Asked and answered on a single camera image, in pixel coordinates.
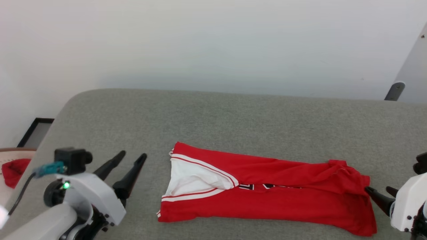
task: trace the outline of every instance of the white wall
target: white wall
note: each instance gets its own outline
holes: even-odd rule
[[[399,102],[427,103],[427,24],[400,70],[396,82],[404,82]]]
[[[26,96],[0,68],[0,148],[16,147],[34,118]]]
[[[55,117],[95,88],[383,99],[426,0],[2,0],[0,65]]]

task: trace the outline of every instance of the green led light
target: green led light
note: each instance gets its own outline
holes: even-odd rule
[[[64,189],[68,189],[70,187],[70,183],[66,181],[62,187]]]

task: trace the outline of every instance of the robotic arm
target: robotic arm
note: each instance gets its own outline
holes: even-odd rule
[[[377,190],[366,187],[365,191],[372,200],[391,218],[392,227],[399,231],[411,232],[411,239],[417,236],[427,238],[427,152],[417,156],[414,171],[417,176],[411,177],[401,189],[386,187],[394,198],[380,194]]]
[[[126,200],[147,158],[142,154],[122,180],[111,188],[104,180],[125,154],[121,151],[94,173],[86,173],[86,164],[92,162],[90,152],[74,148],[55,150],[54,163],[34,170],[9,215],[32,177],[56,174],[57,180],[44,192],[44,203],[51,208],[4,240],[92,240],[100,230],[107,231],[109,226],[119,225],[126,214]]]

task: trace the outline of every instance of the black frame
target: black frame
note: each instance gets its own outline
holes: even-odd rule
[[[21,141],[18,143],[17,147],[25,146],[32,132],[34,132],[34,129],[37,127],[39,123],[53,123],[53,120],[54,120],[53,118],[36,117],[36,119],[34,119],[34,121],[32,122],[31,126],[28,128],[27,132],[22,137]]]

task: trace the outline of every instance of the red stripe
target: red stripe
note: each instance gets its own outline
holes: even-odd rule
[[[181,195],[178,195],[178,196],[164,196],[164,197],[162,197],[162,199],[163,198],[170,198],[170,197],[181,197],[181,196],[188,196],[188,195],[197,195],[197,194],[210,193],[212,191],[215,191],[216,189],[218,189],[218,188],[214,188],[212,190],[209,190],[209,191],[206,191],[206,192],[201,192],[201,193],[186,193],[186,194],[181,194]]]
[[[219,173],[219,174],[221,174],[221,175],[223,175],[223,176],[226,176],[226,177],[227,177],[227,178],[228,178],[228,179],[233,183],[233,187],[235,187],[235,186],[236,186],[236,185],[234,184],[233,180],[232,180],[229,176],[225,175],[225,174],[224,174],[224,173],[222,173],[222,172],[219,172],[219,171],[217,171],[217,170],[215,170],[215,169],[212,169],[212,168],[207,167],[207,166],[205,166],[205,165],[203,165],[203,164],[200,164],[200,163],[192,162],[192,161],[185,160],[185,159],[178,158],[178,157],[172,157],[172,158],[177,158],[177,159],[179,159],[179,160],[187,161],[187,162],[190,162],[190,163],[195,163],[195,164],[198,164],[198,165],[200,165],[200,166],[203,166],[203,167],[209,168],[209,169],[210,169],[210,170],[212,170],[212,171],[215,171],[215,172],[217,172],[217,173]]]

